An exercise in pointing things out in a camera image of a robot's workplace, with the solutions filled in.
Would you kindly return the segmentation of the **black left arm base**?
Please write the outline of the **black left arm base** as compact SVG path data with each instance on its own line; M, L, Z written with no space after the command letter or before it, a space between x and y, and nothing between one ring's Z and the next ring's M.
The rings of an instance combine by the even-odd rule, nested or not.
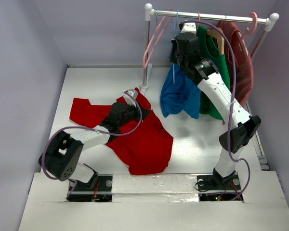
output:
M73 189L70 183L67 200L69 202L112 202L113 175L95 175L92 182L78 181Z

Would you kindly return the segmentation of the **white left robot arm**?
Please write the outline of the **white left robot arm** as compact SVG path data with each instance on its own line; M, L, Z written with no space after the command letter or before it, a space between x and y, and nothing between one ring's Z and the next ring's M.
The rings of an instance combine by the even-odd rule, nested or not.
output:
M82 127L80 132L69 134L66 128L57 131L48 141L39 158L44 174L52 179L70 180L75 185L92 190L97 186L98 173L86 164L79 163L83 151L101 144L108 144L123 136L121 128L131 121L138 124L150 114L139 102L114 103L108 116L94 128Z

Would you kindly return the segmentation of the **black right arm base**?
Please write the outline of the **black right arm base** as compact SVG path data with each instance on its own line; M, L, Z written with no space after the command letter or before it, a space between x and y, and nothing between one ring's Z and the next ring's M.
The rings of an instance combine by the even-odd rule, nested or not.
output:
M214 174L197 175L194 188L199 192L200 201L244 201L236 172L226 179Z

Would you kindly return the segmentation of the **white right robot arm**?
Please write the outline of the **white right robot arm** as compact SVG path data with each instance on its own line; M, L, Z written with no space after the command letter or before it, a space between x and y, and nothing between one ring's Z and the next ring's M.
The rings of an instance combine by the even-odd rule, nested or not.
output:
M252 116L237 100L232 99L232 93L217 66L212 60L201 57L199 39L194 33L180 33L171 42L171 60L209 98L228 126L227 131L219 136L222 152L212 173L213 185L222 189L235 173L238 158L233 155L248 144L261 119L257 115Z

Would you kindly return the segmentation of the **light blue wire hanger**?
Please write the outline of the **light blue wire hanger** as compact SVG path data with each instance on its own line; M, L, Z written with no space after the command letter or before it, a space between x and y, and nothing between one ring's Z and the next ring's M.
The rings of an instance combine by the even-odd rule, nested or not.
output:
M175 78L176 78L176 73L177 73L177 69L178 69L178 64L175 61L175 46L174 46L174 40L175 37L177 36L177 31L178 31L178 11L176 12L176 17L175 20L173 21L174 24L174 32L173 32L173 36L172 36L172 50L171 50L171 63L172 63L172 77L173 77L173 84L175 84Z

